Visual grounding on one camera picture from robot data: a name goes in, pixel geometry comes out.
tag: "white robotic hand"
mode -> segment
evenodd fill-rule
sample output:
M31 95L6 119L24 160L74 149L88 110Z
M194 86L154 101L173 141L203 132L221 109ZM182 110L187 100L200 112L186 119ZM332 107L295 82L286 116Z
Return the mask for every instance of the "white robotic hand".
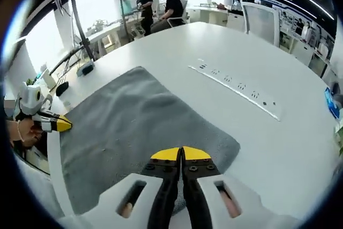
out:
M45 107L47 101L50 101L50 104ZM23 82L16 99L13 118L16 121L31 118L35 125L47 132L71 129L72 123L66 117L49 111L52 101L50 94L43 96L39 85L26 85Z

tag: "white cabinet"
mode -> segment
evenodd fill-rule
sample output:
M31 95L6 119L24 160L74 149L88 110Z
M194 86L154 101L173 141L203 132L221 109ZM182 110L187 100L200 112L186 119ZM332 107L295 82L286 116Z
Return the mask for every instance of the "white cabinet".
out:
M210 12L210 17L209 17L209 24L217 24L220 26L226 26L227 24L227 18L228 18L228 13L227 12L218 12L218 11L212 11Z
M245 32L244 17L240 16L239 14L229 13L226 27L236 29L240 32Z
M195 23L197 21L201 21L200 19L200 10L195 10L195 9L188 9L188 16L190 19L191 23Z
M295 41L291 54L307 67L309 66L314 49L302 41Z

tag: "hand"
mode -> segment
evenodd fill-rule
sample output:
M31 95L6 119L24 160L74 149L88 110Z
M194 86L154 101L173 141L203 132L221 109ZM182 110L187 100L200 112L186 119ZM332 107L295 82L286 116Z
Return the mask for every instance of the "hand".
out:
M225 206L229 212L229 215L232 218L238 217L241 213L235 203L229 198L229 196L226 194L226 192L221 191L220 196L223 199Z
M34 125L32 119L25 118L19 122L19 132L23 140L27 141L39 137L42 130Z
M123 218L129 218L132 212L133 206L131 203L127 203L121 213Z

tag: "blue object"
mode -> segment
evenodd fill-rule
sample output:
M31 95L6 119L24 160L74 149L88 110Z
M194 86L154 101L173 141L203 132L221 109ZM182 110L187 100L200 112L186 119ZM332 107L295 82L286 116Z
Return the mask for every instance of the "blue object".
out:
M338 106L334 103L331 91L329 88L326 88L325 90L325 99L327 106L331 112L331 114L334 116L334 118L338 119L339 118L339 108Z
M133 12L133 8L129 0L123 0L123 11L124 14L130 14Z
M39 77L41 77L41 75L42 75L42 72L39 72L36 76L36 79L39 79Z

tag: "desk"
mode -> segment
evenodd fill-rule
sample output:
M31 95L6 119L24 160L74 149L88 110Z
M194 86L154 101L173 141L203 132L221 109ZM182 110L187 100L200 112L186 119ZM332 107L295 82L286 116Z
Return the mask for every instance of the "desk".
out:
M189 6L188 11L190 22L203 21L205 23L226 26L228 11L218 8L207 8L204 6Z
M140 22L141 20L142 20L142 18L138 18L138 19L130 18L130 19L128 19L126 21L126 24L128 26L128 30L129 30L129 28L132 25L134 25L135 23ZM97 33L94 33L94 34L92 34L92 35L90 35L88 37L90 43L98 42L100 57L103 56L104 54L106 54L105 47L103 46L101 40L104 37L106 37L107 35L112 34L115 37L115 42L117 43L118 47L120 47L122 45L121 41L120 41L120 37L118 36L118 31L121 28L124 28L123 24L121 24L121 23L114 23L114 24L111 24L110 26L105 27L103 30L101 30L101 31L99 31Z
M317 49L302 42L301 36L289 29L281 27L280 32L287 35L288 41L287 43L283 42L286 46L283 46L280 41L280 49L295 56L295 58L309 67L320 78L325 78L327 84L337 80L337 75L333 71L330 61L325 59Z
M223 70L236 71L242 80L273 96L282 106L281 121L188 68L198 58ZM75 107L139 65L240 143L241 150L226 173L260 194L265 207L300 219L314 208L331 181L338 162L338 147L333 141L336 122L324 98L326 85L312 71L256 36L222 26L192 23L112 51L96 61L87 76L70 75L69 89L60 99L54 97L51 110L66 113L63 101ZM49 134L48 158L57 199L66 215L72 214L57 132ZM179 218L187 219L187 212L176 215L172 223L178 223Z

